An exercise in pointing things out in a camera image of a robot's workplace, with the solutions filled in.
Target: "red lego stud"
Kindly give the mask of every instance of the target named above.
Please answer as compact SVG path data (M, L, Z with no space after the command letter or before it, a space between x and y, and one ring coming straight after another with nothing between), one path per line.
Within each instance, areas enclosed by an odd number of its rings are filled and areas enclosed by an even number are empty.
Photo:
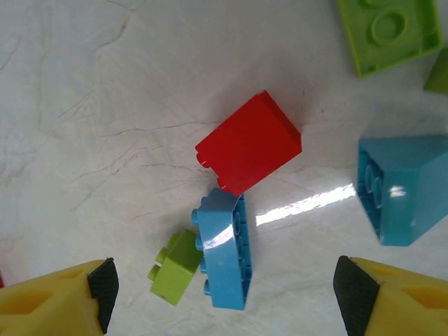
M300 133L266 91L249 100L197 146L224 191L240 195L302 152Z

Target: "lego brick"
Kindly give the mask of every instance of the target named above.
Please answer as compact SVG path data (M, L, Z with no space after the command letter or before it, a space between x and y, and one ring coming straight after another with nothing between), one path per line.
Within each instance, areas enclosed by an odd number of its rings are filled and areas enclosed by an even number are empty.
M266 91L257 94L197 146L197 160L224 191L241 195L302 152L300 133Z
M426 81L425 90L448 95L448 48L440 52Z
M100 316L100 303L92 297L94 290L88 277L103 274L104 264L108 277L101 283L108 288L110 309ZM5 287L0 290L0 334L104 335L117 292L118 276L112 258L87 262Z
M214 307L244 310L252 278L244 196L214 188L191 218L199 226L196 248L204 251L204 293Z
M435 0L338 0L338 4L360 77L443 47Z
M153 281L150 291L163 300L177 305L193 279L202 259L195 248L196 235L188 230L173 234L168 247L160 250L148 278Z
M448 136L361 139L357 193L383 245L408 246L447 214Z
M348 335L448 335L448 282L341 256L333 279Z

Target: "blue lego stud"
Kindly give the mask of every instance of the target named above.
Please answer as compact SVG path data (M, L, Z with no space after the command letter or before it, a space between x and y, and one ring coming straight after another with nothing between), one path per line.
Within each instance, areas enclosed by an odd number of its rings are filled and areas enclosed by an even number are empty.
M196 249L204 252L204 294L214 307L244 310L252 278L244 196L215 188L192 211L191 221L199 226Z
M448 136L361 139L357 193L380 243L409 246L448 214Z

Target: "plastic toy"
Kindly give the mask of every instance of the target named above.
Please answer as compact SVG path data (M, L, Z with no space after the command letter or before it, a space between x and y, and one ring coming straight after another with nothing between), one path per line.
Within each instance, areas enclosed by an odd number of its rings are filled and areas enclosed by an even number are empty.
M204 251L204 293L214 307L244 310L252 278L251 249L244 196L215 188L191 213L199 226L196 248Z
M448 48L440 53L426 82L425 90L448 95Z
M443 47L435 0L338 0L360 77Z
M254 96L197 146L197 160L240 195L302 152L300 133L266 91Z
M202 252L195 248L196 234L185 230L182 234L173 234L168 248L162 248L149 272L153 282L150 291L163 300L177 305L190 284L202 259Z
M342 256L333 288L348 335L448 335L448 282Z
M0 290L0 335L104 335L117 294L112 258L5 287Z
M448 214L448 136L361 139L357 193L379 241L408 246Z

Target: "light blue duplo block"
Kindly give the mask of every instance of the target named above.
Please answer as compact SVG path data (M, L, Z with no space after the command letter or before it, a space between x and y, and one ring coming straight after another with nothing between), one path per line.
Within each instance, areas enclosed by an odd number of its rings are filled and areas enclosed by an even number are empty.
M215 188L202 198L191 219L199 226L196 248L204 251L204 293L214 307L244 310L252 277L244 196Z
M448 136L361 139L357 193L380 243L409 246L448 214Z

